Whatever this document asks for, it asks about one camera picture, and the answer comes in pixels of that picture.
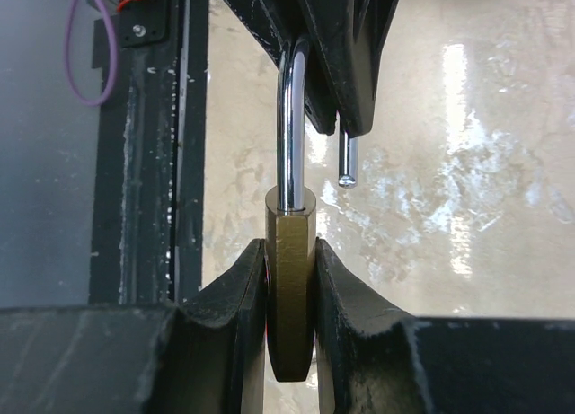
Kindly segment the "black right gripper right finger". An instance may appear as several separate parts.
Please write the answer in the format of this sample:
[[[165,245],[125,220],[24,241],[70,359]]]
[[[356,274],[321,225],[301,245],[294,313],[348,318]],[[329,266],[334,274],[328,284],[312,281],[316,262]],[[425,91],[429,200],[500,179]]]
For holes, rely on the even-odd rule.
[[[571,320],[414,316],[316,244],[323,413],[571,413]]]

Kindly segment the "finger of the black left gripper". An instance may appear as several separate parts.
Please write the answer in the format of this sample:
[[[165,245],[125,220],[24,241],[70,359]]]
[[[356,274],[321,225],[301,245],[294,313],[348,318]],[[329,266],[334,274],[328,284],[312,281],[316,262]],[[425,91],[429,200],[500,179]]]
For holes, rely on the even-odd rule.
[[[339,115],[353,137],[373,127],[383,47],[399,0],[297,0],[313,43],[308,109],[317,130]]]
[[[282,50],[300,37],[310,41],[305,73],[305,113],[316,131],[331,135],[335,131],[335,100],[323,71],[317,38],[309,22],[304,0],[223,0],[240,22],[260,43],[275,65]]]

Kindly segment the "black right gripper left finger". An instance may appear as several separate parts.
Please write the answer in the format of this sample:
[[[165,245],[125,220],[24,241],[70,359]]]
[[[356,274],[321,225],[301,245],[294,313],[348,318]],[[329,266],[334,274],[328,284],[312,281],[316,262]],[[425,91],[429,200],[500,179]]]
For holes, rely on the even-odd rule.
[[[188,303],[1,313],[4,413],[260,413],[264,243]]]

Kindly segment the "large brass padlock shackle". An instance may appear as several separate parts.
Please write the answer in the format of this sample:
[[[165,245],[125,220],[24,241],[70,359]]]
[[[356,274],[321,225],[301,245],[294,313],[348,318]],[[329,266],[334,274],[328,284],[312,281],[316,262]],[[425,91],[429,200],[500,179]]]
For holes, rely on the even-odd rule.
[[[311,42],[287,43],[279,62],[277,184],[265,197],[270,362],[280,383],[303,382],[314,349],[316,197],[305,186],[305,73]]]

